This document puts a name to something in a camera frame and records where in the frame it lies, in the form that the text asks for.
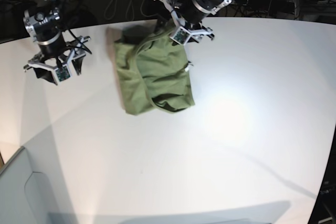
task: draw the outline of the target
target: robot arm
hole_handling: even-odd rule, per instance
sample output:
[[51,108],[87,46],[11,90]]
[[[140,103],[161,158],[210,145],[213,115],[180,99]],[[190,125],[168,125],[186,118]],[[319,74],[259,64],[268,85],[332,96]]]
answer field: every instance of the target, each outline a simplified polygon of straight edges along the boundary
[[70,31],[75,40],[64,40],[62,32],[68,29],[64,18],[66,1],[44,0],[37,7],[26,10],[23,19],[27,32],[40,48],[24,70],[33,68],[37,78],[56,85],[72,76],[71,64],[76,74],[80,75],[83,58],[86,52],[91,53],[84,45],[90,37],[77,38]]
[[176,30],[171,33],[170,38],[181,45],[190,41],[201,42],[205,35],[211,40],[214,39],[211,28],[205,28],[202,20],[209,14],[215,15],[232,2],[232,0],[184,0],[182,3],[175,3],[175,0],[156,1],[161,1],[170,12],[176,25]]

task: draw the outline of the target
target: white table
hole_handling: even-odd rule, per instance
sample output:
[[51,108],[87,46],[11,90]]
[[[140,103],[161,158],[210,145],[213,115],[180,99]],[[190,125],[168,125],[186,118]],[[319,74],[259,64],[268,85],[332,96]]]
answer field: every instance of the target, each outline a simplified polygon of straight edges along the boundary
[[22,67],[29,38],[0,45],[0,139],[24,145],[69,223],[307,223],[336,123],[336,27],[208,18],[188,44],[196,106],[125,114],[113,38],[133,22],[76,29],[93,52],[60,86]]

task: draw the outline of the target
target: green cloth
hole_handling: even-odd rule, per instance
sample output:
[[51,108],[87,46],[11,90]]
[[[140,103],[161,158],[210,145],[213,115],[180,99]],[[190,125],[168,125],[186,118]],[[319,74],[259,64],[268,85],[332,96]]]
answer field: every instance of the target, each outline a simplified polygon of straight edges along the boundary
[[181,45],[172,46],[171,25],[140,44],[116,42],[116,67],[126,113],[158,108],[178,112],[194,105],[188,59]]

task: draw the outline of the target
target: white surface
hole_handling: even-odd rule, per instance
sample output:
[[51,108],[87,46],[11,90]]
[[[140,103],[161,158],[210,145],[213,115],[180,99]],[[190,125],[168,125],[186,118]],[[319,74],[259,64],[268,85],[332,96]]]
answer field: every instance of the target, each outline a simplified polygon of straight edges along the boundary
[[186,49],[196,106],[131,116],[109,28],[143,23],[77,29],[92,37],[93,56],[58,87],[22,72],[38,51],[29,39],[0,45],[0,138],[25,145],[33,169],[50,178],[55,215],[80,224],[306,224],[336,123],[336,27],[209,18],[215,40]]

